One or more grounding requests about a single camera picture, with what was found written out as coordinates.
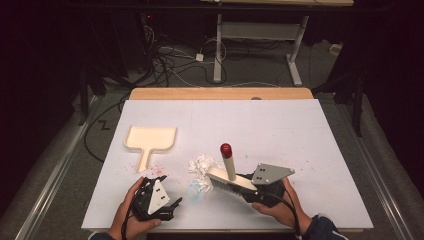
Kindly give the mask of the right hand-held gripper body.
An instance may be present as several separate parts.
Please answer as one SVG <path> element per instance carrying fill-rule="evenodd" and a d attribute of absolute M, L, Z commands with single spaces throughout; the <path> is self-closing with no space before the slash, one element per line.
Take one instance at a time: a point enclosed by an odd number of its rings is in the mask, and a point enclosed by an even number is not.
<path fill-rule="evenodd" d="M 257 188 L 256 194 L 261 203 L 267 207 L 274 207 L 282 199 L 285 187 L 282 179 L 295 173 L 292 168 L 274 166 L 269 164 L 259 164 L 252 173 L 251 183 Z"/>

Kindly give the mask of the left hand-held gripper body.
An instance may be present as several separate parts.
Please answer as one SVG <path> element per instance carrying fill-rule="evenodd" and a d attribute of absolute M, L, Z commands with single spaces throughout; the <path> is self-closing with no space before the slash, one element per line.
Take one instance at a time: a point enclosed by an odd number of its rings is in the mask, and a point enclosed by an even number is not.
<path fill-rule="evenodd" d="M 138 221 L 170 221 L 174 218 L 174 211 L 169 208 L 170 197 L 162 182 L 154 180 L 144 178 L 133 198 L 131 211 Z"/>

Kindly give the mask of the cream brush with red tip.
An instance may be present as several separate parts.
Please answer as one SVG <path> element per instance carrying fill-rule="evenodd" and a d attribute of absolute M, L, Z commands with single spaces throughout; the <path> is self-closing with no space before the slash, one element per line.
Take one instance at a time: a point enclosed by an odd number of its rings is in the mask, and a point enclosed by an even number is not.
<path fill-rule="evenodd" d="M 228 143 L 220 146 L 221 156 L 225 165 L 224 169 L 211 166 L 206 171 L 206 176 L 215 188 L 231 192 L 240 196 L 255 194 L 257 188 L 246 177 L 236 174 L 233 160 L 232 147 Z"/>

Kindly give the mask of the pile of white paper scraps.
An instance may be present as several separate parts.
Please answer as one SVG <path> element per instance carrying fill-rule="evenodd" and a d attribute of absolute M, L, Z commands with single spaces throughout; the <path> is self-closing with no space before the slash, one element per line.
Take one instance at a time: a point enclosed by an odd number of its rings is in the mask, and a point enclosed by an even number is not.
<path fill-rule="evenodd" d="M 200 155 L 196 159 L 190 160 L 188 163 L 188 172 L 192 175 L 192 185 L 195 190 L 206 196 L 213 189 L 211 180 L 206 176 L 210 167 L 215 165 L 213 158 Z"/>

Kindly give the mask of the cream plastic dustpan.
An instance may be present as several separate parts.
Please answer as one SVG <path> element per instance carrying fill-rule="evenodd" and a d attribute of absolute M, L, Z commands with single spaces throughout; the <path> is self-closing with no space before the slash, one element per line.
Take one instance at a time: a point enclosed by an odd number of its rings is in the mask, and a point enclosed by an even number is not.
<path fill-rule="evenodd" d="M 137 164 L 137 171 L 148 169 L 150 155 L 156 151 L 168 151 L 172 148 L 176 127 L 140 127 L 131 126 L 124 144 L 128 149 L 140 150 L 141 155 Z"/>

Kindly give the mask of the person's left hand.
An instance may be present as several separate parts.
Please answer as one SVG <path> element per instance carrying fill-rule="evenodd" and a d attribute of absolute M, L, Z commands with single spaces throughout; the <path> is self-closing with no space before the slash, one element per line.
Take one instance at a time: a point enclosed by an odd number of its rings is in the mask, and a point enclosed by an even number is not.
<path fill-rule="evenodd" d="M 115 240 L 134 240 L 140 234 L 152 230 L 161 225 L 160 219 L 152 219 L 139 222 L 136 218 L 127 216 L 130 204 L 136 191 L 139 189 L 144 178 L 139 178 L 127 191 L 123 201 L 119 205 L 113 223 L 108 230 L 108 234 Z"/>

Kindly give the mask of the person's right hand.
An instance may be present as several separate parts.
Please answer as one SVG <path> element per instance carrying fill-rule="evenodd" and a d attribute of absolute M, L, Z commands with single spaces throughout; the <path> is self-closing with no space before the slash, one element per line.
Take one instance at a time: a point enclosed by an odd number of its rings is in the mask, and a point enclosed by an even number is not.
<path fill-rule="evenodd" d="M 303 211 L 298 195 L 291 186 L 289 180 L 287 178 L 283 178 L 282 183 L 286 189 L 282 199 L 285 200 L 289 206 L 284 203 L 279 203 L 274 207 L 269 208 L 265 205 L 254 202 L 252 207 L 261 214 L 273 217 L 276 221 L 285 226 L 295 229 L 296 225 L 299 225 L 299 232 L 304 234 L 308 226 L 311 224 L 312 218 Z"/>

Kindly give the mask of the white table mat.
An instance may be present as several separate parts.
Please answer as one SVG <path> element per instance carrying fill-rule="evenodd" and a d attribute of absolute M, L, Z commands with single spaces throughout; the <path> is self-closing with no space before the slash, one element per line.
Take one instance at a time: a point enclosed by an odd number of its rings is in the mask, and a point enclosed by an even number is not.
<path fill-rule="evenodd" d="M 200 190 L 190 162 L 205 155 L 222 160 L 232 147 L 237 172 L 260 163 L 294 169 L 289 180 L 304 211 L 328 216 L 341 230 L 373 223 L 318 100 L 129 100 L 125 103 L 82 226 L 110 227 L 128 188 L 140 178 L 139 153 L 124 141 L 133 126 L 173 127 L 173 147 L 151 156 L 147 177 L 164 176 L 164 188 L 181 204 L 159 232 L 280 231 L 282 225 L 222 190 Z"/>

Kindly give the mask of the black stand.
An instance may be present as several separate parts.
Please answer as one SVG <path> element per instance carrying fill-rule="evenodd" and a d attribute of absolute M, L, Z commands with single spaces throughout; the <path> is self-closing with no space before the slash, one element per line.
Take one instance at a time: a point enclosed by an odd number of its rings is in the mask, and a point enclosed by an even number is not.
<path fill-rule="evenodd" d="M 88 90 L 87 90 L 85 67 L 82 67 L 79 73 L 79 90 L 80 90 L 80 109 L 81 109 L 79 125 L 82 126 L 87 121 L 88 112 L 89 112 Z"/>
<path fill-rule="evenodd" d="M 352 115 L 352 126 L 358 137 L 362 136 L 362 133 L 361 133 L 362 99 L 363 99 L 363 77 L 359 75 L 357 79 L 357 88 L 354 95 L 354 106 L 353 106 L 353 115 Z"/>

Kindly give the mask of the aluminium rail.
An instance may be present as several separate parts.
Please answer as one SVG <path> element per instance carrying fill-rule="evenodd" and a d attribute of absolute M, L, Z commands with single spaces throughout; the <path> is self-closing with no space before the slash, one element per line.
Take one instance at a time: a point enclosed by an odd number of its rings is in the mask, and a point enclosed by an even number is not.
<path fill-rule="evenodd" d="M 103 101 L 102 97 L 93 96 L 88 105 L 88 115 L 78 125 L 71 142 L 66 147 L 63 157 L 56 163 L 40 195 L 35 201 L 28 217 L 17 233 L 14 240 L 33 240 L 50 205 L 52 204 L 66 173 L 73 161 L 74 153 L 87 132 L 90 121 L 94 118 Z"/>
<path fill-rule="evenodd" d="M 339 108 L 347 129 L 360 152 L 362 169 L 369 182 L 370 193 L 361 186 L 366 206 L 383 239 L 418 240 L 414 210 L 420 210 L 421 197 L 404 168 L 400 165 L 382 130 L 372 117 L 365 116 L 359 136 L 352 125 L 349 108 Z"/>

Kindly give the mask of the white metal desk frame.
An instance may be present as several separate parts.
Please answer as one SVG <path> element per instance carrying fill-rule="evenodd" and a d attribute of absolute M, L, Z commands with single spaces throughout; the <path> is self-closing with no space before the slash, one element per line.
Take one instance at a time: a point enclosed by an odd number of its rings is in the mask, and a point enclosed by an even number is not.
<path fill-rule="evenodd" d="M 306 31 L 309 17 L 303 16 L 299 23 L 254 23 L 240 21 L 224 21 L 221 14 L 217 15 L 216 49 L 214 58 L 213 82 L 222 82 L 222 61 L 225 52 L 222 39 L 253 39 L 253 40 L 290 40 L 293 50 L 285 59 L 291 79 L 295 86 L 302 86 L 302 80 L 296 66 L 296 58 Z"/>

